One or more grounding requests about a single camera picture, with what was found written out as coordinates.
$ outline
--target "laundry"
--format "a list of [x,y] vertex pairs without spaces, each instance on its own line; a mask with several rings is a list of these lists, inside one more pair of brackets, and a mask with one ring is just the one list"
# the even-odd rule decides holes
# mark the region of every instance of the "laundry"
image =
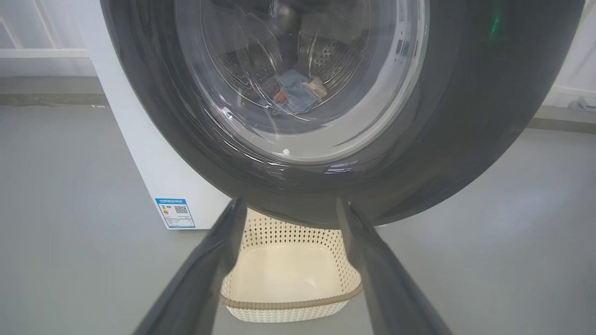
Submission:
[[274,114],[308,113],[327,95],[319,78],[309,79],[296,70],[288,70],[281,76],[268,79],[262,89],[274,104]]

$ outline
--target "washing machine door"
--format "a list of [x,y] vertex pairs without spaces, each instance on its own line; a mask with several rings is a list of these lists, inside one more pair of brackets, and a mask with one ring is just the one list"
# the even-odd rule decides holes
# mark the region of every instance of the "washing machine door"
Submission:
[[262,213],[375,225],[486,170],[541,105],[583,0],[104,0],[172,147]]

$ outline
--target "basket rim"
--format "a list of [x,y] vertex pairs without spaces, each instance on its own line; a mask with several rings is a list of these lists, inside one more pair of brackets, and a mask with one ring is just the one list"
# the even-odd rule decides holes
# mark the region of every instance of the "basket rim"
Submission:
[[330,305],[332,303],[344,302],[354,299],[357,295],[362,292],[362,282],[358,286],[348,293],[344,293],[338,296],[329,298],[321,298],[306,301],[295,301],[295,302],[243,302],[232,300],[223,294],[219,294],[219,302],[230,308],[237,309],[256,309],[260,311],[267,310],[279,310],[279,309],[297,309],[297,308],[308,308]]

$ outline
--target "blue label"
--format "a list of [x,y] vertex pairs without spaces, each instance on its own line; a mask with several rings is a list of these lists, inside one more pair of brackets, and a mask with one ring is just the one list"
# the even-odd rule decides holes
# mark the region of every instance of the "blue label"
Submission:
[[195,228],[185,199],[156,198],[155,201],[169,228]]

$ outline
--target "green light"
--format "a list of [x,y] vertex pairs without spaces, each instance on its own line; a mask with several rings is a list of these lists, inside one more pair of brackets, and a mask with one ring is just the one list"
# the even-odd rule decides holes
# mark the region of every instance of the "green light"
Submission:
[[495,9],[495,16],[492,18],[491,32],[489,33],[489,39],[493,39],[499,32],[501,25],[501,6],[497,5]]

